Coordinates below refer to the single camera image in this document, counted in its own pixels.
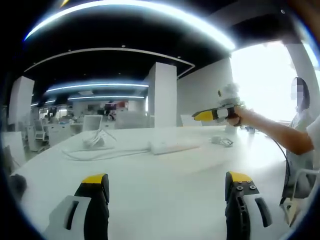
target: window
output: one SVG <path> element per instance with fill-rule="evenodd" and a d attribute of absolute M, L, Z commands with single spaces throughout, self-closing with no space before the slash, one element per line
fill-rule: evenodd
<path fill-rule="evenodd" d="M 237 50 L 230 61 L 233 80 L 247 108 L 275 121 L 294 118 L 297 102 L 291 100 L 291 84 L 297 73 L 282 42 Z"/>

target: black cable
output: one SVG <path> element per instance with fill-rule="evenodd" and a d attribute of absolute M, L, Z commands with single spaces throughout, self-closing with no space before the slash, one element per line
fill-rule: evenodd
<path fill-rule="evenodd" d="M 270 138 L 275 142 L 275 144 L 278 145 L 278 147 L 280 148 L 281 152 L 283 153 L 283 155 L 284 155 L 284 157 L 285 157 L 286 169 L 288 169 L 287 179 L 285 180 L 285 184 L 284 184 L 284 188 L 286 188 L 287 185 L 288 185 L 288 182 L 289 182 L 289 178 L 290 178 L 290 165 L 289 165 L 289 161 L 288 161 L 288 158 L 287 158 L 284 150 L 283 150 L 282 147 L 279 145 L 279 143 L 278 143 L 276 140 L 274 140 L 272 137 L 270 137 Z"/>

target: office desk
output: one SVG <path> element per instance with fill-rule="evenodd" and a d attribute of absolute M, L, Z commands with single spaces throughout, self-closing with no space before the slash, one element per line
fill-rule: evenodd
<path fill-rule="evenodd" d="M 113 159 L 79 162 L 61 149 L 79 147 L 82 132 L 40 153 L 16 173 L 27 181 L 22 209 L 43 232 L 49 214 L 67 195 L 73 195 L 90 175 L 108 173 L 110 239 L 225 240 L 225 175 L 227 171 L 253 178 L 268 204 L 279 205 L 285 181 L 285 159 L 264 135 L 243 130 L 228 135 L 224 126 L 163 129 L 162 136 L 192 140 L 201 147 L 163 155 L 142 153 Z M 141 147 L 154 140 L 155 129 L 110 130 L 118 144 Z M 234 146 L 210 143 L 228 136 Z"/>

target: curved ceiling trim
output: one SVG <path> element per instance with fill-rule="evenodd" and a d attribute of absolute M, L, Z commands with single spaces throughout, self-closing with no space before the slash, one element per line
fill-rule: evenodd
<path fill-rule="evenodd" d="M 41 60 L 41 61 L 33 64 L 32 66 L 30 66 L 29 68 L 24 70 L 24 72 L 27 72 L 30 69 L 34 68 L 35 66 L 37 66 L 39 64 L 43 64 L 44 62 L 52 60 L 52 59 L 56 59 L 56 58 L 59 58 L 59 57 L 62 57 L 62 56 L 66 56 L 66 55 L 71 55 L 71 54 L 93 52 L 93 51 L 127 51 L 127 52 L 141 53 L 141 54 L 150 54 L 150 55 L 159 56 L 159 57 L 163 57 L 163 58 L 167 58 L 167 59 L 172 59 L 172 60 L 187 64 L 187 65 L 190 65 L 190 67 L 187 70 L 185 70 L 184 72 L 180 73 L 177 76 L 178 78 L 180 76 L 184 75 L 185 73 L 189 72 L 191 69 L 193 69 L 196 66 L 193 63 L 184 61 L 184 60 L 182 60 L 180 58 L 176 58 L 176 57 L 173 57 L 173 56 L 168 56 L 168 55 L 157 53 L 157 52 L 153 52 L 153 51 L 146 51 L 146 50 L 140 50 L 140 49 L 134 49 L 134 48 L 122 48 L 122 47 L 96 47 L 96 48 L 85 48 L 85 49 L 67 51 L 67 52 L 64 52 L 64 53 L 60 53 L 60 54 L 48 57 L 48 58 L 46 58 L 44 60 Z"/>
<path fill-rule="evenodd" d="M 216 27 L 205 22 L 204 20 L 169 5 L 148 2 L 148 1 L 141 1 L 141 0 L 100 0 L 100 1 L 87 2 L 87 3 L 83 3 L 77 6 L 67 8 L 60 12 L 57 12 L 56 14 L 40 22 L 28 33 L 28 35 L 25 37 L 24 40 L 29 38 L 32 34 L 34 34 L 39 29 L 43 28 L 44 26 L 50 24 L 54 20 L 60 17 L 63 17 L 67 14 L 70 14 L 72 12 L 76 12 L 79 10 L 87 9 L 87 8 L 98 7 L 98 6 L 108 6 L 108 5 L 119 5 L 119 6 L 127 5 L 127 6 L 138 6 L 138 7 L 143 7 L 147 9 L 152 9 L 154 11 L 169 15 L 175 19 L 181 20 L 182 22 L 192 26 L 193 28 L 200 30 L 201 32 L 205 33 L 210 38 L 217 41 L 218 43 L 220 43 L 222 46 L 224 46 L 226 49 L 230 51 L 236 48 L 235 44 L 231 41 L 229 37 L 227 37 L 225 34 L 219 31 Z"/>

